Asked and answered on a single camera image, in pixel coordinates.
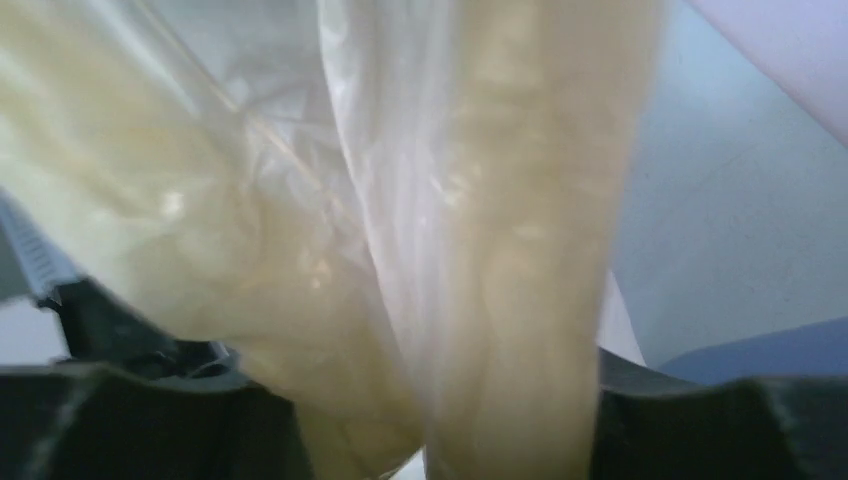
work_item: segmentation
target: blue curved edge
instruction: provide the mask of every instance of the blue curved edge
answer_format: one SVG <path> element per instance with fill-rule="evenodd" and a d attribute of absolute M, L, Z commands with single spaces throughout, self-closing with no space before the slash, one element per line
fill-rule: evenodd
<path fill-rule="evenodd" d="M 695 350 L 658 370 L 702 385 L 757 375 L 848 375 L 848 317 Z"/>

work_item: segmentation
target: plastic bag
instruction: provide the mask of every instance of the plastic bag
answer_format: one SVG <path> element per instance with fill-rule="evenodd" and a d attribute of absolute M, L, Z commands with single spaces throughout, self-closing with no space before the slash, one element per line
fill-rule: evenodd
<path fill-rule="evenodd" d="M 654 0 L 0 4 L 0 184 L 316 470 L 585 473 Z"/>

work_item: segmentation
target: blue fabric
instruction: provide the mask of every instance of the blue fabric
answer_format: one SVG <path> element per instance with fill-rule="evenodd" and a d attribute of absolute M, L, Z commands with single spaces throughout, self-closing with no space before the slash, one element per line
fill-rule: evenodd
<path fill-rule="evenodd" d="M 752 375 L 848 375 L 848 317 L 696 350 L 658 370 L 702 385 Z"/>

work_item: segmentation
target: pink surface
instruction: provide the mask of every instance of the pink surface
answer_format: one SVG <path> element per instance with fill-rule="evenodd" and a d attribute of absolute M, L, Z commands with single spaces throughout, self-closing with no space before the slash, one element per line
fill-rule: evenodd
<path fill-rule="evenodd" d="M 690 0 L 848 145 L 848 0 Z"/>

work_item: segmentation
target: translucent plastic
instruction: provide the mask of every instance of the translucent plastic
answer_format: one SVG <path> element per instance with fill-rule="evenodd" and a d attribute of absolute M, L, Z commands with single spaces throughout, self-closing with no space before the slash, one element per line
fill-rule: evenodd
<path fill-rule="evenodd" d="M 320 479 L 585 474 L 655 0 L 0 3 L 0 185 Z"/>

